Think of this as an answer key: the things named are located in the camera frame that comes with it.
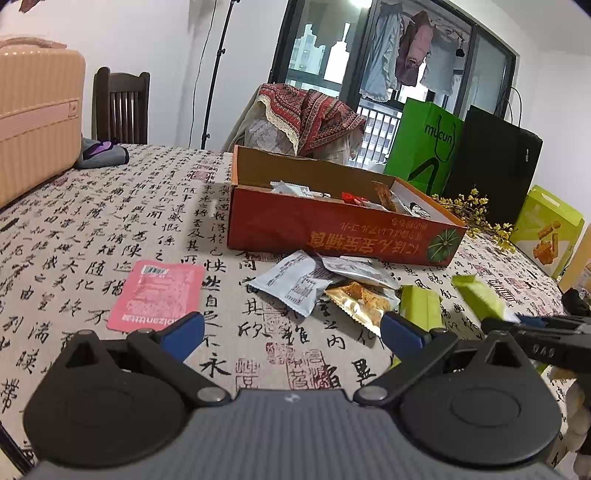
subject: chair backrest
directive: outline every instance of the chair backrest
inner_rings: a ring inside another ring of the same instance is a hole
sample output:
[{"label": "chair backrest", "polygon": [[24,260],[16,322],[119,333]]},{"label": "chair backrest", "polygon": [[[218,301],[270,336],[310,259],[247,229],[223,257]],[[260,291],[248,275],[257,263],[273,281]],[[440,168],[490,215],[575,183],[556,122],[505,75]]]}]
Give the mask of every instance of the chair backrest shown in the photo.
[{"label": "chair backrest", "polygon": [[97,140],[147,144],[149,92],[149,73],[136,77],[101,67],[93,93]]}]

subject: chair with cloth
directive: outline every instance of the chair with cloth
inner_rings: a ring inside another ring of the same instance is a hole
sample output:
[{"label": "chair with cloth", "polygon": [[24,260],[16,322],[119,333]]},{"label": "chair with cloth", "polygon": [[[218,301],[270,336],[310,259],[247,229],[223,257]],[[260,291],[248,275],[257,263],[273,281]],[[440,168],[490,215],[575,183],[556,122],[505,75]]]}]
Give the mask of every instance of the chair with cloth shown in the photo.
[{"label": "chair with cloth", "polygon": [[340,100],[284,83],[261,85],[223,146],[258,148],[346,164],[363,141],[365,118]]}]

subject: open snack box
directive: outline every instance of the open snack box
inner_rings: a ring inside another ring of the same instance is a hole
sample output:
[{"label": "open snack box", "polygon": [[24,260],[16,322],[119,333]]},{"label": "open snack box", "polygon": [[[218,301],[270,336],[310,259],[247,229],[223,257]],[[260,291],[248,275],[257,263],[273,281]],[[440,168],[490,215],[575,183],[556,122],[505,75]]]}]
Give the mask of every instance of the open snack box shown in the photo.
[{"label": "open snack box", "polygon": [[[396,177],[323,160],[287,157],[236,146],[228,247],[292,253],[374,257],[387,262],[449,265],[466,225],[433,199]],[[271,182],[307,186],[330,197],[271,193]],[[374,182],[425,210],[429,219],[342,200],[347,192],[380,204]]]}]

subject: green fruit graphic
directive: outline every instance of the green fruit graphic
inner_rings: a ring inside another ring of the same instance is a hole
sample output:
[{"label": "green fruit graphic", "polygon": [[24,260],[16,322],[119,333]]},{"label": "green fruit graphic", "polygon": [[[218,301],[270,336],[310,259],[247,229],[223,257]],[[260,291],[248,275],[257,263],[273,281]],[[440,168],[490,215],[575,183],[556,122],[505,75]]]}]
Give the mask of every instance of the green fruit graphic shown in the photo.
[{"label": "green fruit graphic", "polygon": [[457,250],[461,241],[455,228],[439,232],[427,247],[427,260],[431,263],[445,262]]}]

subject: red snack packet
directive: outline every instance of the red snack packet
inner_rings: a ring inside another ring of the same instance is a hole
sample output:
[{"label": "red snack packet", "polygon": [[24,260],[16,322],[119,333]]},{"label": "red snack packet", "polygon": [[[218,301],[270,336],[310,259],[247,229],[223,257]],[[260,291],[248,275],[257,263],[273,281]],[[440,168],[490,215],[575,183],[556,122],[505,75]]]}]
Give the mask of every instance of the red snack packet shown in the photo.
[{"label": "red snack packet", "polygon": [[368,202],[366,198],[358,197],[357,195],[353,195],[352,193],[342,192],[340,197],[343,199],[345,203],[350,205],[359,205],[363,206],[362,202]]}]

